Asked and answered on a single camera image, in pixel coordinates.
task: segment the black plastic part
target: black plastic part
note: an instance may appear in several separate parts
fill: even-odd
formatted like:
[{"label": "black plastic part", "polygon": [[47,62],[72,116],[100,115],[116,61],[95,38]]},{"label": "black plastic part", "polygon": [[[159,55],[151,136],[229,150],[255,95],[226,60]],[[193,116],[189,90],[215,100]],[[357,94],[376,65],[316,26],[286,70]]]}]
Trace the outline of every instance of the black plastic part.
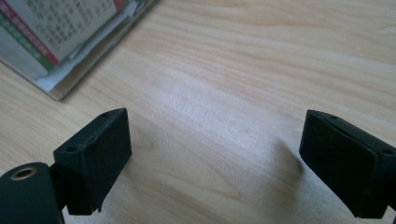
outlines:
[{"label": "black plastic part", "polygon": [[308,110],[300,154],[355,217],[394,209],[396,149],[352,124]]},{"label": "black plastic part", "polygon": [[24,164],[0,178],[0,223],[64,223],[48,165]]},{"label": "black plastic part", "polygon": [[65,177],[56,189],[70,215],[101,211],[103,201],[132,155],[125,108],[106,112],[54,152],[54,175]]}]

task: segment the tabletop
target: tabletop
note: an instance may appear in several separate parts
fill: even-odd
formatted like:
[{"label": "tabletop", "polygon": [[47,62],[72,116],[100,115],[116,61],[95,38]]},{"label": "tabletop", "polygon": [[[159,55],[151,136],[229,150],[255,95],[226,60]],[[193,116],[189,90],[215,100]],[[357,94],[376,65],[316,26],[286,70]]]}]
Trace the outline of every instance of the tabletop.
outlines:
[{"label": "tabletop", "polygon": [[396,147],[394,0],[162,0],[61,102],[0,64],[0,174],[128,109],[133,156],[66,223],[354,218],[301,160],[307,109]]}]

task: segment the red stripe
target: red stripe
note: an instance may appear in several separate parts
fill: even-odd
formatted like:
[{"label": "red stripe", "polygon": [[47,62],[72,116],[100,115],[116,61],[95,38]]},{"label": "red stripe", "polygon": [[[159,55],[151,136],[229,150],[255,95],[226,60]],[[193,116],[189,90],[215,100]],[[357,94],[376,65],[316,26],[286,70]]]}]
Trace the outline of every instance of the red stripe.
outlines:
[{"label": "red stripe", "polygon": [[20,16],[8,5],[5,0],[0,0],[0,11],[8,20],[35,46],[35,48],[52,64],[59,63],[52,52],[41,42],[35,33],[24,23]]},{"label": "red stripe", "polygon": [[122,0],[113,0],[114,6],[116,6],[116,10],[120,11],[123,8]]}]

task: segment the wood grain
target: wood grain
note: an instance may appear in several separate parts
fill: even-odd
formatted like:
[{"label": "wood grain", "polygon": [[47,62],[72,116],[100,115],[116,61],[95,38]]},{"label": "wood grain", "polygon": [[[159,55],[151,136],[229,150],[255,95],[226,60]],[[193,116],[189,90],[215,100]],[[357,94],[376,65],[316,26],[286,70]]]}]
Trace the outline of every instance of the wood grain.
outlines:
[{"label": "wood grain", "polygon": [[391,223],[355,219],[298,148],[308,108],[396,147],[395,71],[394,0],[162,0],[63,102],[0,65],[0,173],[126,107],[133,158],[66,223]]}]

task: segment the light wood surface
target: light wood surface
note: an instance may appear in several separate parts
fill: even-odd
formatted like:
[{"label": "light wood surface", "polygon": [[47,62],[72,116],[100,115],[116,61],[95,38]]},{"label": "light wood surface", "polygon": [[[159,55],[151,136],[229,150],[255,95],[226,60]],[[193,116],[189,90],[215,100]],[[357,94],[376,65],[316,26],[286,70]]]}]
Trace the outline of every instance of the light wood surface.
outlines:
[{"label": "light wood surface", "polygon": [[0,65],[0,174],[126,107],[133,157],[66,223],[391,223],[354,218],[298,149],[309,108],[396,147],[395,71],[394,0],[162,0],[63,102]]}]

